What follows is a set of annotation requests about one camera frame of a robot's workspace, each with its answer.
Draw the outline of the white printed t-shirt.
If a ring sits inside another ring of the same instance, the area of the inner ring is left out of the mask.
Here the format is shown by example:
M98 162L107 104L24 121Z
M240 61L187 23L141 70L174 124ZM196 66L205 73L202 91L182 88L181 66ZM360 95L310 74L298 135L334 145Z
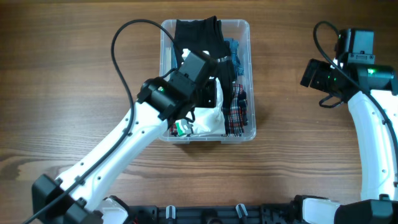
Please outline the white printed t-shirt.
M199 108L194 109L195 121L193 123L186 119L180 119L175 122L170 130L171 135L178 137L203 137L212 134L225 134L224 115L222 112L223 105L223 91L221 83L218 78L215 79L217 83L217 101L214 108Z

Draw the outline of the red blue plaid shirt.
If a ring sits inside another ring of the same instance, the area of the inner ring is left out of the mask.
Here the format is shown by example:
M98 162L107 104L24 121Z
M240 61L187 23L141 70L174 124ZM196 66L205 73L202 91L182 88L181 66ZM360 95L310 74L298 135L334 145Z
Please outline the red blue plaid shirt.
M231 104L226 107L222 106L226 133L220 136L241 136L244 133L244 127L248 125L247 107L247 94L242 84L234 83Z

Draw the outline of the blue jeans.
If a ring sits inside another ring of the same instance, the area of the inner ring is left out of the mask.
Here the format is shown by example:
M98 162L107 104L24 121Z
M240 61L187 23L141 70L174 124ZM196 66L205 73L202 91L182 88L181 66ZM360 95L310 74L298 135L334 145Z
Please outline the blue jeans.
M235 79L237 79L239 76L244 75L244 67L241 65L240 59L238 57L239 42L233 38L224 38L224 42L231 51L231 61L233 63ZM170 56L170 66L172 68L177 68L178 62L174 49L170 49Z

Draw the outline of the black garment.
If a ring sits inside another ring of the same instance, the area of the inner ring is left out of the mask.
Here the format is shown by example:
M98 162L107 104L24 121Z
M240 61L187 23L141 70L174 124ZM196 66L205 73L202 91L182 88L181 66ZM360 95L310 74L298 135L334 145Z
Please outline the black garment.
M236 79L229 44L224 41L221 21L216 16L205 20L176 22L174 41L178 49L207 51L219 61L218 73L223 91L223 107L229 108L233 100L233 82Z

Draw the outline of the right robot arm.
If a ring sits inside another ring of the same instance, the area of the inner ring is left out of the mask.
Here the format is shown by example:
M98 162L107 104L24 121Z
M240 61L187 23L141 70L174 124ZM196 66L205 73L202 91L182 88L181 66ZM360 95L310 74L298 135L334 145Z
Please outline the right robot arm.
M360 201L342 205L327 198L296 196L295 219L307 223L397 223L397 75L377 65L374 32L337 32L334 59L311 59L300 84L346 103L358 138L362 169Z

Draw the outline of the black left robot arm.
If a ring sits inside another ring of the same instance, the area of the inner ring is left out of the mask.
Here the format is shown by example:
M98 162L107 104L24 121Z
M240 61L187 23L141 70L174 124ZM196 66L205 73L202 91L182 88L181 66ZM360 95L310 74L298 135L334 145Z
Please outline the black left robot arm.
M55 179L43 174L33 183L34 214L26 222L130 223L128 206L107 191L150 143L201 103L217 66L209 55L191 52L168 80L147 80L124 120L91 152Z

